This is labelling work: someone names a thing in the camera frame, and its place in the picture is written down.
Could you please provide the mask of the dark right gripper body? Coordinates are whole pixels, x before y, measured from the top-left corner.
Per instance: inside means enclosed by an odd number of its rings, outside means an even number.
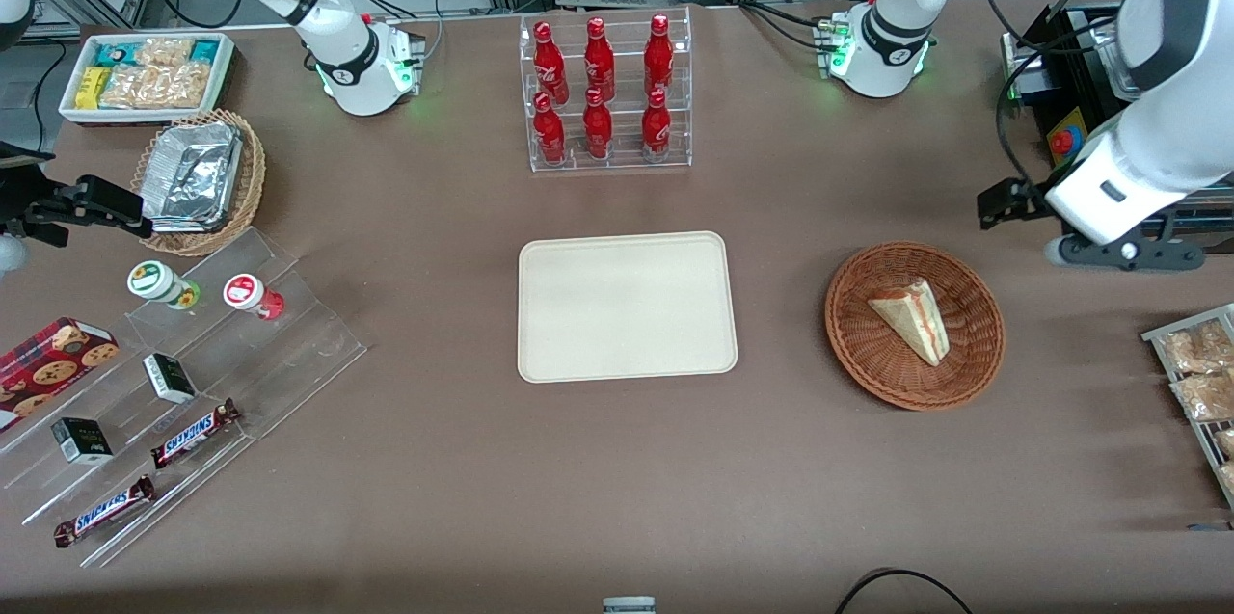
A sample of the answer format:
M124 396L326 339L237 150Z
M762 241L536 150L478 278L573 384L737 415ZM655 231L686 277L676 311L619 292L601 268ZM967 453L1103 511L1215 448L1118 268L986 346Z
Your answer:
M44 154L19 145L1 145L1 232L17 239L42 240L27 210L44 196Z

